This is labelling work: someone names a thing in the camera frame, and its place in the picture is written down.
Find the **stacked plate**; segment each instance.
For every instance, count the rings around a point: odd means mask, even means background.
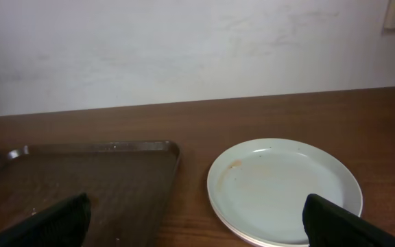
[[[222,153],[208,173],[208,196],[219,219],[255,246],[308,246],[302,224],[316,193],[360,216],[355,177],[330,154],[305,143],[257,139]]]

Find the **brown wooden surface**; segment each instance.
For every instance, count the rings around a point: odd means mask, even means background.
[[[206,175],[225,149],[265,137],[338,158],[361,185],[363,218],[395,235],[395,88],[0,117],[0,152],[37,143],[177,142],[182,163],[159,246],[247,246],[213,213]]]

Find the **round white plate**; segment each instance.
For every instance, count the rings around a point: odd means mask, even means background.
[[[258,246],[308,246],[302,224],[307,195],[316,193],[360,216],[362,193],[336,158],[305,143],[257,139],[221,154],[207,179],[217,216]]]

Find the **wall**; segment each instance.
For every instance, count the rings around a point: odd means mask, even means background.
[[[0,115],[395,86],[387,0],[0,0]]]

